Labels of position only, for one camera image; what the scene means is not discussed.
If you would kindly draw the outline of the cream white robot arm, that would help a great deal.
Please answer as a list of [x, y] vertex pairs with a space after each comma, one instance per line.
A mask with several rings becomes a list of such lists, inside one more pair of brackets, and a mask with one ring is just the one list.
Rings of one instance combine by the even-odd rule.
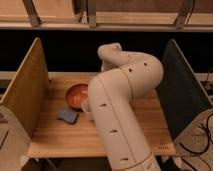
[[112, 43], [98, 48], [102, 72], [88, 86], [89, 106], [114, 171], [161, 171], [130, 101], [155, 89], [161, 62]]

